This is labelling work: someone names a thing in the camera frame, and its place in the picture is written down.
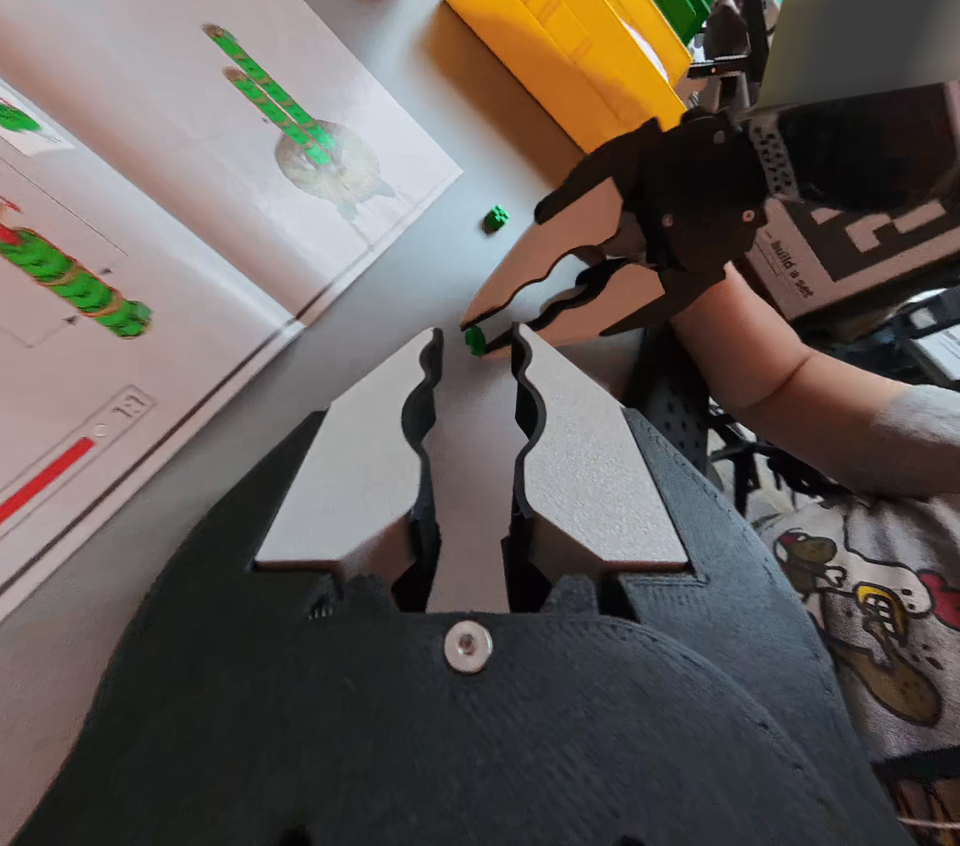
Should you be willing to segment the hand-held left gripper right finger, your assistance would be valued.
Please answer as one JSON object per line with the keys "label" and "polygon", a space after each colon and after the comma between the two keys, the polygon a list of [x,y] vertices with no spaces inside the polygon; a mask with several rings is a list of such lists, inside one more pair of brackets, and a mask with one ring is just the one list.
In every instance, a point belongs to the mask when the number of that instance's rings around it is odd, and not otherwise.
{"label": "hand-held left gripper right finger", "polygon": [[673,573],[690,559],[623,407],[525,324],[511,336],[514,497],[541,573]]}

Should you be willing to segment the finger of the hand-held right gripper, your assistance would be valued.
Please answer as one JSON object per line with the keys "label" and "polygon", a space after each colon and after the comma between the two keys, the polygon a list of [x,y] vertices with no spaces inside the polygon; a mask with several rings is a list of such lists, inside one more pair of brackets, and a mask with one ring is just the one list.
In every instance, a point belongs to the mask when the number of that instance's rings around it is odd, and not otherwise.
{"label": "finger of the hand-held right gripper", "polygon": [[551,218],[534,222],[479,287],[462,314],[460,329],[506,309],[522,289],[544,281],[566,256],[611,240],[619,231],[622,208],[614,179],[606,178]]}
{"label": "finger of the hand-held right gripper", "polygon": [[666,295],[659,272],[625,259],[592,267],[581,279],[576,294],[553,300],[533,320],[512,323],[498,336],[486,339],[484,358],[506,356],[514,328],[519,326],[554,348],[593,341]]}

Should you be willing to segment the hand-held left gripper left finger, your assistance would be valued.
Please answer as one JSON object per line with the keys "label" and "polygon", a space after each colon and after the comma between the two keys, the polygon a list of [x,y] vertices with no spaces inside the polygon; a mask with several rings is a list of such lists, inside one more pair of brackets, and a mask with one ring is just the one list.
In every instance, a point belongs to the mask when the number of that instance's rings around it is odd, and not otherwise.
{"label": "hand-held left gripper left finger", "polygon": [[258,567],[333,576],[431,573],[440,549],[424,441],[436,423],[444,336],[415,335],[338,396],[256,555]]}

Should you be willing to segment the person's right forearm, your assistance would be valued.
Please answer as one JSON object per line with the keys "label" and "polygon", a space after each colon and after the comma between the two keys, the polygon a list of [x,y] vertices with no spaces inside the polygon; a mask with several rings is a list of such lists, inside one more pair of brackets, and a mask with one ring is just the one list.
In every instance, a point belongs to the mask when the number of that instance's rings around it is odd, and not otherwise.
{"label": "person's right forearm", "polygon": [[810,348],[731,263],[671,325],[741,425],[830,479],[867,488],[880,470],[871,428],[906,384]]}

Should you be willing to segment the grey desk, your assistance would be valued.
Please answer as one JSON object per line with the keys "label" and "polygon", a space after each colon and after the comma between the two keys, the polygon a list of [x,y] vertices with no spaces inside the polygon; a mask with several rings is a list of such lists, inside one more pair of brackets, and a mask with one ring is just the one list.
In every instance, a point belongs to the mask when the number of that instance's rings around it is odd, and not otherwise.
{"label": "grey desk", "polygon": [[[462,177],[2,622],[2,844],[57,776],[140,600],[271,448],[415,334],[444,336],[430,456],[442,541],[428,608],[505,612],[500,554],[522,444],[509,366],[457,327],[517,224],[581,152],[443,0],[305,0]],[[494,205],[510,222],[486,235]]]}

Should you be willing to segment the black dotted strip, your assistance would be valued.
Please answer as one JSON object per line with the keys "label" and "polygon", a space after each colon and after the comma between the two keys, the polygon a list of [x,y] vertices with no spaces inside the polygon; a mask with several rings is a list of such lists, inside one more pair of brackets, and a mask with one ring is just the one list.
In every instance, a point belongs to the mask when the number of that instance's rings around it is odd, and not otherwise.
{"label": "black dotted strip", "polygon": [[623,396],[699,473],[709,467],[710,394],[668,325],[642,331]]}

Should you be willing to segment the black stand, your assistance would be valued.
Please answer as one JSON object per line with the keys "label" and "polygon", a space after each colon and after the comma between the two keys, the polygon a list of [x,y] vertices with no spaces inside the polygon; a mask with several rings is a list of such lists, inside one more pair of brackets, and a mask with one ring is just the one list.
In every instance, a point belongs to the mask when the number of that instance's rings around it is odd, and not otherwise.
{"label": "black stand", "polygon": [[770,54],[764,6],[764,0],[715,0],[698,59],[686,73],[690,81],[705,81],[699,110],[736,115],[758,103]]}

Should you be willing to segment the yellow plastic bin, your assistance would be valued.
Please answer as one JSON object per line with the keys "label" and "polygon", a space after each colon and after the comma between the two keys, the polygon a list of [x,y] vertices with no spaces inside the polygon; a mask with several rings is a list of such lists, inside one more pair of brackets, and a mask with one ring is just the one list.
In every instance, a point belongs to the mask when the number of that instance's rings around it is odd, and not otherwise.
{"label": "yellow plastic bin", "polygon": [[686,110],[690,52],[654,0],[445,0],[584,153]]}

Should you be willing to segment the printed grey shirt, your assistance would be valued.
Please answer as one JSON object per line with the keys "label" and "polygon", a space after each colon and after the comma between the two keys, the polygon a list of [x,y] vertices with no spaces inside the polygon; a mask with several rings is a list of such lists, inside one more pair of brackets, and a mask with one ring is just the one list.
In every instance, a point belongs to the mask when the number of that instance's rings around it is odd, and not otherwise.
{"label": "printed grey shirt", "polygon": [[876,419],[852,493],[759,537],[818,627],[870,759],[957,779],[959,396],[914,386]]}

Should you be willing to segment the white instruction booklet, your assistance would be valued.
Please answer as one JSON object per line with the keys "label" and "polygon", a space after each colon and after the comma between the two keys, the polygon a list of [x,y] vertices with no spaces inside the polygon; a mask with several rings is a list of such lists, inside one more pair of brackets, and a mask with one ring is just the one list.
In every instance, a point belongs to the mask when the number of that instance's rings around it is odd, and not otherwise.
{"label": "white instruction booklet", "polygon": [[1,0],[2,619],[462,175],[304,0]]}

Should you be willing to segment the black metal frame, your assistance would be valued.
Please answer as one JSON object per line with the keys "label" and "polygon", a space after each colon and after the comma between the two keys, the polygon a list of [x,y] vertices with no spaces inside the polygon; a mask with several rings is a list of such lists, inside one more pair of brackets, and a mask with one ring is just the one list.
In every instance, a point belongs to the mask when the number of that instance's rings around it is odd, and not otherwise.
{"label": "black metal frame", "polygon": [[789,452],[757,438],[713,400],[708,408],[708,436],[720,444],[707,447],[706,468],[744,518],[754,496],[762,496],[765,504],[779,512],[773,495],[786,496],[794,511],[798,496],[819,502],[852,494]]}

